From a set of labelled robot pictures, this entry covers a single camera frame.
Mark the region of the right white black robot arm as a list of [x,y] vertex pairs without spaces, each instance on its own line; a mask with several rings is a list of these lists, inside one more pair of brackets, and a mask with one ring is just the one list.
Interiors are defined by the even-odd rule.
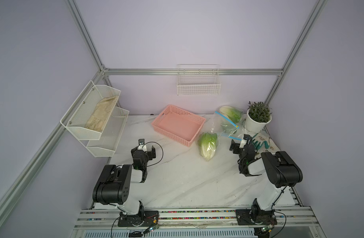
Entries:
[[262,152],[256,158],[255,146],[250,140],[231,141],[229,150],[239,156],[239,173],[246,177],[266,175],[269,182],[262,194],[255,198],[250,209],[237,210],[239,223],[256,225],[274,221],[274,206],[283,193],[303,180],[301,169],[285,151]]

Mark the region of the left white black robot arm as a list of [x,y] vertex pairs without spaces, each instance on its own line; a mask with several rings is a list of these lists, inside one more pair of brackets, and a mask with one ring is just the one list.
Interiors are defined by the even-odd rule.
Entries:
[[147,178],[148,162],[156,158],[156,149],[147,148],[142,139],[131,150],[132,164],[105,165],[92,192],[95,203],[110,205],[121,210],[125,215],[136,216],[143,213],[141,201],[129,195],[132,183],[144,183]]

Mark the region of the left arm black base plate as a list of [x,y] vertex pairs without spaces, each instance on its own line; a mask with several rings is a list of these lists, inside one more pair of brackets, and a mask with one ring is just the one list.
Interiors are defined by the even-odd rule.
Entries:
[[158,223],[159,212],[155,210],[139,211],[136,215],[120,213],[118,227],[149,227]]

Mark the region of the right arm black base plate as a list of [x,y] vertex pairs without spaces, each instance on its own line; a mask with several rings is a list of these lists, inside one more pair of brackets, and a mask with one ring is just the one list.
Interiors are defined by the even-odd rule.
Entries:
[[252,211],[251,209],[235,210],[237,223],[240,226],[245,225],[276,225],[277,220],[274,211]]

